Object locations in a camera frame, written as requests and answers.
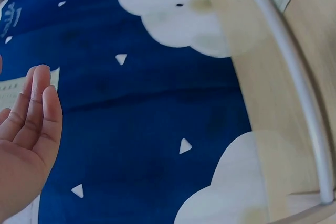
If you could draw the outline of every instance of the blue fabric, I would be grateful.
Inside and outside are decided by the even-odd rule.
[[[9,0],[2,15],[1,80],[60,67],[64,130],[39,224],[173,223],[250,131],[229,58],[160,45],[118,0]],[[179,155],[182,138],[193,149]]]

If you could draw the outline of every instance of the cloud-patterned fabric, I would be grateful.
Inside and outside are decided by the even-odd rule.
[[[216,58],[229,57],[210,0],[119,0],[129,13],[141,16],[148,33],[168,47],[192,47]]]
[[[264,217],[255,139],[210,0],[6,0],[0,11],[0,80],[60,67],[64,131],[39,224]]]

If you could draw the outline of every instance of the cloud pattern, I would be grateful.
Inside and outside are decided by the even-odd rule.
[[[129,13],[141,16],[148,33],[168,47],[192,47],[211,57],[229,52],[210,0],[118,0]]]
[[[267,223],[267,201],[256,138],[248,132],[225,150],[211,185],[192,195],[174,224]]]
[[[0,3],[0,20],[2,18],[2,9],[5,7],[5,5],[7,4],[8,0],[3,0],[1,3]]]

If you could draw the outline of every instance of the white triangle print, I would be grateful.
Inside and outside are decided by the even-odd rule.
[[[126,57],[127,55],[116,55],[115,58],[117,59],[118,63],[122,66],[125,63]]]
[[[187,139],[181,140],[180,154],[190,151],[192,149],[192,145],[187,141]]]
[[[73,189],[71,189],[71,191],[74,194],[76,194],[79,198],[81,198],[81,199],[84,198],[84,192],[83,192],[83,185],[82,184],[74,187]]]
[[[62,5],[64,5],[66,3],[66,1],[62,1],[58,3],[58,7],[61,7]]]
[[[5,44],[7,44],[8,42],[10,42],[11,40],[12,40],[12,36],[8,36],[7,38],[6,38],[6,41],[5,41]]]

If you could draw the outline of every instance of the plywood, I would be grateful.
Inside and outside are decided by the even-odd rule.
[[[287,196],[287,208],[291,215],[296,215],[305,210],[311,209],[320,203],[320,195],[316,193],[308,194],[292,194]],[[324,219],[318,224],[335,224],[336,223],[336,209],[334,214]]]
[[[302,108],[284,59],[253,0],[212,2],[257,134],[270,219],[279,220],[290,216],[288,194],[319,190]],[[312,81],[311,90],[317,91],[317,101],[324,104],[320,120],[331,138],[336,131],[336,1],[292,0],[285,17],[303,48],[302,67]]]

